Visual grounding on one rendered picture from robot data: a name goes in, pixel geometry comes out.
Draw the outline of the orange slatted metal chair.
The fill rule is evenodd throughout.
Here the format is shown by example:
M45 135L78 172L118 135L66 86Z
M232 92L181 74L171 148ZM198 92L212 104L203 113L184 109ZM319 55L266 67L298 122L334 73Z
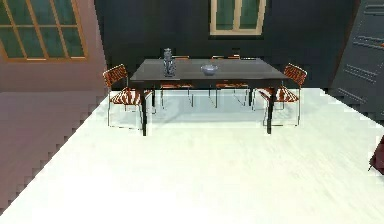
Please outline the orange slatted metal chair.
M235 59L235 60L240 60L241 57L239 54L234 54L228 57L224 56L219 56L219 55L213 55L211 57L211 60L220 60L220 59ZM236 90L240 88L245 88L245 96L244 100L241 101L239 97L236 96ZM215 108L218 107L218 90L219 89L232 89L233 90L233 96L235 99L240 103L240 105L245 106L247 102L247 89L248 89L248 84L246 83L230 83L229 81L225 81L224 83L217 83L216 88L215 88L215 99L213 100L211 98L211 90L208 90L208 96L209 99L211 100L211 103L214 105Z
M302 85L305 82L305 79L307 77L307 71L303 68L294 65L292 63L288 63L283 71L283 74L287 76L290 80L292 80L297 85L297 93L292 92L289 90L284 83L281 83L279 88L276 90L276 103L281 103L282 107L281 110L285 109L286 103L296 103L298 105L298 112L297 112L297 120L294 123L294 126L298 126L300 124L300 118L301 118L301 88ZM272 90L270 88L262 88L262 89L254 89L253 93L251 94L251 108L256 111L257 108L255 106L256 101L256 93L259 93L260 96L266 101L267 105L265 108L265 114L262 121L262 124L266 126L267 124L267 117L268 117L268 103L269 99L272 95Z
M112 96L112 85L121 79L124 79L126 82L129 81L128 72L123 64L114 66L102 73L104 83L108 90L108 109L107 109L107 125L112 127L111 119L111 106L112 105L123 105L124 109L127 109L129 106L134 107L134 112L140 112L140 126L138 130L142 129L143 123L143 111L144 107L142 102L147 99L150 95L154 94L153 90L144 90L143 93L140 93L138 89L130 88L129 84L120 90L116 95Z
M173 59L175 60L189 60L190 57L189 56L172 56ZM165 89L180 89L180 88L184 88L187 90L187 96L188 96L188 99L189 99L189 102L191 104L191 107L194 106L194 99L193 99L193 94L190 93L190 89L193 87L192 84L187 84L187 83L182 83L182 84L161 84L161 92L160 92L160 99L161 99L161 107L162 109L165 109L165 106L164 106L164 90Z

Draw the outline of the black dining table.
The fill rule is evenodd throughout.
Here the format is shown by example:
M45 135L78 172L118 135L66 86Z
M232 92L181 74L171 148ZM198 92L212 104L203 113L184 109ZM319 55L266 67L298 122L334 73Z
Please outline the black dining table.
M272 115L276 90L288 77L260 58L186 59L173 62L167 71L163 59L145 59L130 78L129 86L140 93L160 89L162 84L191 84L193 89L214 89L219 83L246 83L250 89L270 88L267 133L272 131Z

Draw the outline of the grey blue bowl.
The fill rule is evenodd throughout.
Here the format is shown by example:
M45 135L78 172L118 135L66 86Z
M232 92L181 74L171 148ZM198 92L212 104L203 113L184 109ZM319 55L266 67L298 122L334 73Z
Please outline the grey blue bowl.
M207 65L201 66L201 71L206 76L213 76L217 70L218 70L217 65L207 64Z

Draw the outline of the cream framed window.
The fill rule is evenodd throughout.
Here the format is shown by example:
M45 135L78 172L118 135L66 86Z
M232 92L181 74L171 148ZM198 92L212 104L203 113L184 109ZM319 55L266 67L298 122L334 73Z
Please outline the cream framed window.
M260 36L267 0L210 0L211 36Z

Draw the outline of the wood framed grid window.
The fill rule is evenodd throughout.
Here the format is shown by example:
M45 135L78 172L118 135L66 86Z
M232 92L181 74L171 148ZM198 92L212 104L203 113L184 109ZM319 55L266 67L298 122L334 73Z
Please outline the wood framed grid window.
M84 61L76 0L0 0L0 55L10 62Z

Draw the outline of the dark grey panelled door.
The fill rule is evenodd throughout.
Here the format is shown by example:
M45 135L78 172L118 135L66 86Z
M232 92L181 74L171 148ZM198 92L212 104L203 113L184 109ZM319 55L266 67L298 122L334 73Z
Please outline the dark grey panelled door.
M361 0L328 94L384 125L384 0Z

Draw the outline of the dark red furniture piece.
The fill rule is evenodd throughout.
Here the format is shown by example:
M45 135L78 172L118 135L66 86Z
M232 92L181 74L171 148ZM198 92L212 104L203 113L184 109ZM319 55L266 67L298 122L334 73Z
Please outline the dark red furniture piece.
M369 161L369 164L369 169L375 168L379 173L384 175L384 135L377 145L375 152Z

